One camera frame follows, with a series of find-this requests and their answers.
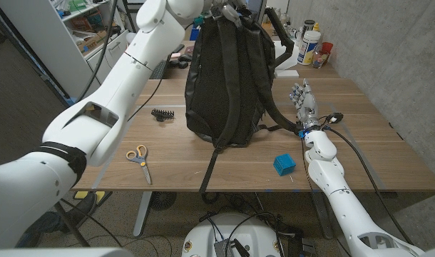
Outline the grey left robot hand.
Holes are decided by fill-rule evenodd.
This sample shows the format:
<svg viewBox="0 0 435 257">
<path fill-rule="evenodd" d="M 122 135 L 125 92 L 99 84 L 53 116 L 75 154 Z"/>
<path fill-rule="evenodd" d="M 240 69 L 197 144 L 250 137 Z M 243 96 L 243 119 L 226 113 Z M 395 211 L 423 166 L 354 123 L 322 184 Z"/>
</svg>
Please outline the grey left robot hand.
<svg viewBox="0 0 435 257">
<path fill-rule="evenodd" d="M 211 14 L 214 20 L 226 18 L 234 23 L 237 28 L 242 27 L 242 21 L 238 11 L 247 8 L 246 0 L 212 0 Z"/>
</svg>

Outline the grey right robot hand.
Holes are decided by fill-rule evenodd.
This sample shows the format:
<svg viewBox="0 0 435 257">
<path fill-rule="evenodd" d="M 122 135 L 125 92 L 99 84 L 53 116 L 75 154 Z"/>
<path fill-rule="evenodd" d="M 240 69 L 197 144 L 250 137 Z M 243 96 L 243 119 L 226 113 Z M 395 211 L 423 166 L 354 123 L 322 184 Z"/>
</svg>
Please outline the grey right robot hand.
<svg viewBox="0 0 435 257">
<path fill-rule="evenodd" d="M 307 79 L 303 80 L 302 85 L 294 84 L 290 100 L 297 109 L 297 117 L 303 130 L 319 125 L 317 102 Z"/>
</svg>

